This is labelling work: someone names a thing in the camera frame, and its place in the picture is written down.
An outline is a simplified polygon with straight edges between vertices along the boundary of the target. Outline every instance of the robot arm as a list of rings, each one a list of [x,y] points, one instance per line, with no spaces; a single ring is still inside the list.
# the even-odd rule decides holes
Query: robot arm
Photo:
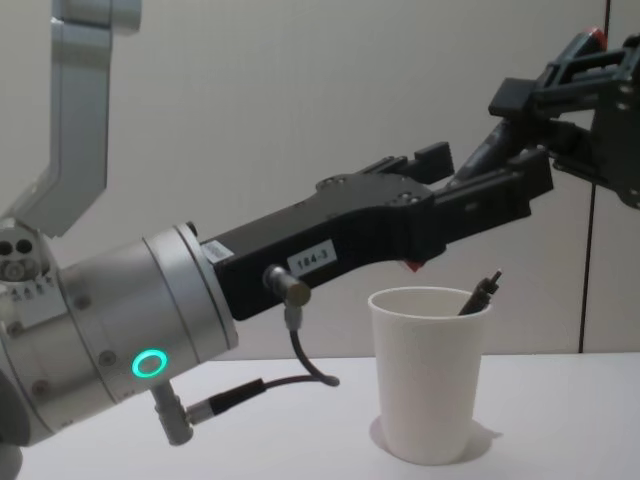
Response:
[[[308,199],[202,244],[183,225],[58,270],[43,234],[64,233],[104,189],[111,29],[136,30],[137,6],[54,1],[52,164],[0,223],[5,445],[38,443],[146,391],[171,442],[185,443],[207,415],[187,415],[170,381],[234,348],[234,319],[282,301],[265,287],[274,264],[310,287],[384,260],[417,268],[448,243],[530,215],[530,200],[553,187],[549,156],[638,206],[640,42],[603,53],[592,32],[538,80],[505,81],[490,107],[502,122],[441,190],[428,185],[453,173],[446,143],[326,179]],[[589,108],[591,132],[556,119]]]
[[[105,190],[113,34],[140,18],[141,0],[53,1],[50,163],[6,216],[59,237]]]

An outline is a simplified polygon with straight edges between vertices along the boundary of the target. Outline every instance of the cup rim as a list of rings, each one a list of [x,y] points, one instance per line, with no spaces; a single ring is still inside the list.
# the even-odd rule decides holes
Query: cup rim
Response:
[[[467,295],[467,297],[470,297],[472,295],[471,292],[469,292],[467,290],[460,290],[458,288],[426,287],[426,286],[394,287],[394,288],[387,288],[387,289],[384,289],[384,290],[380,290],[378,292],[375,292],[375,293],[371,294],[369,296],[369,299],[367,300],[367,304],[369,305],[369,308],[371,308],[372,310],[376,310],[378,312],[386,313],[386,314],[388,314],[390,316],[408,318],[408,319],[415,319],[415,320],[431,320],[431,321],[473,320],[473,319],[476,319],[476,318],[479,318],[479,317],[482,317],[482,316],[486,315],[487,313],[489,313],[493,309],[493,305],[490,303],[489,305],[487,305],[485,308],[483,308],[479,312],[470,313],[468,315],[428,316],[428,315],[411,315],[411,314],[408,314],[408,313],[394,312],[392,310],[387,310],[387,309],[384,309],[382,307],[379,307],[378,305],[373,303],[375,297],[377,297],[377,296],[380,296],[380,295],[383,295],[383,294],[386,294],[386,293],[391,293],[391,292],[409,291],[409,290],[423,290],[423,291],[424,290],[429,290],[429,291],[440,291],[440,292],[455,292],[455,293],[462,293],[464,295]]]

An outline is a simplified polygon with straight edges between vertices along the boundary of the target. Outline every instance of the white wall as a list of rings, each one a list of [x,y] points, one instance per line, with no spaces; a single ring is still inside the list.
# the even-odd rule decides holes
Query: white wall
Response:
[[[640,32],[640,3],[612,0],[610,44]],[[585,351],[639,351],[640,213],[603,188],[596,194]]]
[[[603,4],[147,0],[141,33],[115,44],[109,189],[55,252],[68,265],[186,220],[213,236],[324,177],[440,140],[460,164],[495,123],[486,107],[501,80],[536,76],[603,23]],[[0,4],[0,205],[47,161],[48,16],[48,2]],[[498,267],[489,350],[576,351],[589,186],[555,181],[532,218],[459,242],[417,275],[375,265],[318,288],[309,352],[370,354],[366,298],[380,288],[471,288]],[[241,324],[232,356],[289,356],[280,315]]]

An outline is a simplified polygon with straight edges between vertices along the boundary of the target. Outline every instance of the cable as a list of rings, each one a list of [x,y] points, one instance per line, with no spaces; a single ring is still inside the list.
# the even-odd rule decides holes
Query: cable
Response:
[[[306,383],[306,382],[319,382],[315,377],[311,375],[298,375],[295,377],[284,377],[278,378],[277,380],[271,380],[270,382],[266,382],[264,387],[268,390],[270,388],[281,387],[284,385],[291,385],[292,383]]]
[[[289,336],[291,337],[291,345],[293,345],[293,351],[295,352],[296,357],[298,357],[298,360],[300,360],[302,366],[307,370],[307,372],[311,374],[313,378],[330,387],[337,387],[338,385],[340,385],[340,380],[337,377],[325,375],[320,370],[318,370],[313,363],[311,363],[311,360],[309,360],[307,355],[304,353],[304,350],[302,349],[298,332],[291,331],[289,332]]]

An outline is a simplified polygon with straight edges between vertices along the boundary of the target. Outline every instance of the pen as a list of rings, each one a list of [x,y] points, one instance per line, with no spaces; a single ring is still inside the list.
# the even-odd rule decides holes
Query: pen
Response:
[[[472,313],[478,313],[484,310],[491,302],[491,295],[498,290],[498,279],[502,276],[502,270],[498,270],[491,278],[483,278],[480,283],[476,285],[471,297],[464,304],[459,315],[470,315]]]

